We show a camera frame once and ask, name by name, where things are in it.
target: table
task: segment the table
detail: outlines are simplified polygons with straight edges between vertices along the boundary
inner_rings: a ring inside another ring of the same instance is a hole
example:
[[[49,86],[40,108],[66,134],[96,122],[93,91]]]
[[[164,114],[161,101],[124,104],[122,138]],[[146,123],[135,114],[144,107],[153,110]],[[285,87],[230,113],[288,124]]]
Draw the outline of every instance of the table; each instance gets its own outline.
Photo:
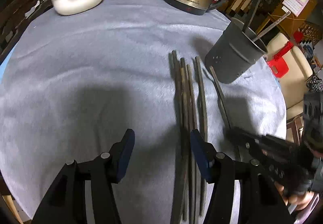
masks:
[[[216,10],[191,15],[163,0],[104,0],[77,15],[51,9],[35,19],[0,86],[0,168],[23,210],[33,216],[65,161],[91,160],[132,128],[127,174],[113,186],[122,223],[169,223],[179,139],[170,53],[192,65],[228,24]],[[211,76],[202,69],[209,142],[233,157]],[[193,88],[197,97],[195,79]],[[285,138],[285,102],[262,58],[222,90],[234,125]]]

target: wooden railing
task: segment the wooden railing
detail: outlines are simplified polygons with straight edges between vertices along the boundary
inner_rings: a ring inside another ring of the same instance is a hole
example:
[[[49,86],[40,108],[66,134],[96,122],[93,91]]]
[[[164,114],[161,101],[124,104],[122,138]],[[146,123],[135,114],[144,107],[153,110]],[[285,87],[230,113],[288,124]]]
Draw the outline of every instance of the wooden railing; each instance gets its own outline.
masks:
[[[239,12],[241,9],[243,11],[248,11],[251,6],[252,0],[229,0],[229,6],[225,10],[227,14],[231,12],[231,10],[234,10],[235,12]]]
[[[323,28],[315,23],[303,22],[299,31],[304,35],[304,40],[311,40],[313,46],[315,46],[323,36]]]

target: chopsticks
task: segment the chopsticks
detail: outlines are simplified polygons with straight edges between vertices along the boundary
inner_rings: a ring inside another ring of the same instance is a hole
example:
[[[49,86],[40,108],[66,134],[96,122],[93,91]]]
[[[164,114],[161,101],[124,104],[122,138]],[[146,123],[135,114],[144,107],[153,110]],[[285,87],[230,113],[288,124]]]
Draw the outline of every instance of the chopsticks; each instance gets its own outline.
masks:
[[[195,96],[193,90],[192,69],[185,64],[185,59],[177,59],[176,51],[172,51],[173,65],[175,70],[176,98],[179,106],[180,122],[180,185],[178,185],[178,196],[182,195],[181,205],[173,203],[171,223],[180,223],[189,220],[190,224],[198,224],[199,215],[203,215],[205,203],[205,181],[201,178],[200,171],[195,162],[190,147],[190,132],[197,128],[197,116],[195,107]],[[198,73],[199,96],[202,111],[202,135],[207,138],[206,102],[204,85],[201,74],[200,58],[196,58],[196,70]]]

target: metal screw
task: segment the metal screw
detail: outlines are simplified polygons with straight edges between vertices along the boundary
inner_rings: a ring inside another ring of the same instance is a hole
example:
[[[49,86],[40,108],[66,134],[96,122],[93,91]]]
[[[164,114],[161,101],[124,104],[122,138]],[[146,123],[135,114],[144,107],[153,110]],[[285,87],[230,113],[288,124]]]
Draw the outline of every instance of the metal screw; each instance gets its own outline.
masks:
[[[216,155],[215,155],[218,159],[224,159],[225,158],[225,154],[224,153],[222,153],[222,152],[218,152],[218,153],[216,153]]]
[[[101,154],[101,158],[103,158],[103,159],[107,159],[107,158],[109,158],[109,156],[110,156],[110,153],[108,153],[108,152],[104,152]]]
[[[74,159],[69,159],[65,162],[67,165],[72,165],[74,163]]]
[[[251,164],[254,166],[258,166],[260,164],[260,162],[257,159],[252,159]]]

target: beige chair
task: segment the beige chair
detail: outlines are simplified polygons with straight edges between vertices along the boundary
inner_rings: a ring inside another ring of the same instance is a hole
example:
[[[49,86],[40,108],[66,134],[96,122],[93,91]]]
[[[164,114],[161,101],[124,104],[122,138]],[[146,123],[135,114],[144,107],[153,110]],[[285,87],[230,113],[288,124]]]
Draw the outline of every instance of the beige chair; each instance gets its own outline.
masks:
[[[278,53],[288,42],[286,36],[278,33],[267,45],[268,60]],[[303,96],[308,91],[306,80],[313,74],[311,66],[302,51],[294,46],[283,56],[289,71],[279,79],[286,103],[287,120],[303,112]]]

